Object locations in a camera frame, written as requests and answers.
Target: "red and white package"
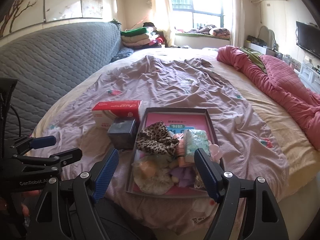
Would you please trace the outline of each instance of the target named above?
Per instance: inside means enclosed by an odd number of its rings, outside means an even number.
[[[109,130],[117,117],[134,117],[138,123],[144,114],[143,103],[135,101],[107,101],[99,102],[92,109],[92,115],[97,128]]]

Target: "gray quilted headboard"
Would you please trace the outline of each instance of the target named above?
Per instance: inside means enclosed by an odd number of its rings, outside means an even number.
[[[32,133],[59,98],[109,64],[120,45],[119,23],[88,22],[43,29],[0,47],[0,76],[19,79],[11,104],[19,113],[21,134]],[[5,137],[18,135],[10,110]]]

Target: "green folded blanket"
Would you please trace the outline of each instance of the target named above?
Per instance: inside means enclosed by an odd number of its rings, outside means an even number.
[[[141,27],[141,28],[121,32],[121,36],[132,37],[140,34],[150,33],[151,31],[152,31],[152,28]]]
[[[257,65],[265,74],[267,74],[266,67],[259,58],[259,56],[261,56],[262,53],[245,47],[241,47],[240,50],[249,56],[249,59],[252,61],[253,64]]]

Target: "beige bed sheet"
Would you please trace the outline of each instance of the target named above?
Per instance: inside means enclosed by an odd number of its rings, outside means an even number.
[[[310,182],[320,170],[319,152],[310,144],[306,135],[292,119],[292,117],[276,102],[261,92],[242,73],[233,67],[216,60],[217,52],[199,49],[145,49],[135,52],[129,58],[118,60],[104,66],[87,80],[59,99],[45,114],[33,132],[34,137],[41,137],[52,118],[64,109],[71,101],[78,98],[98,77],[107,69],[129,65],[145,55],[154,55],[165,60],[191,59],[201,57],[209,61],[213,71],[222,75],[233,84],[239,92],[252,104],[259,117],[267,123],[276,137],[283,153],[290,164],[289,186],[284,197],[294,194],[301,187]]]

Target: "beige curtain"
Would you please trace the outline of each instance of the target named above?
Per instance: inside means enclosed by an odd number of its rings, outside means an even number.
[[[243,0],[232,0],[232,30],[231,45],[242,47],[244,45],[244,6]]]
[[[158,30],[164,32],[168,46],[174,44],[174,27],[172,24],[171,0],[151,0],[153,23]]]

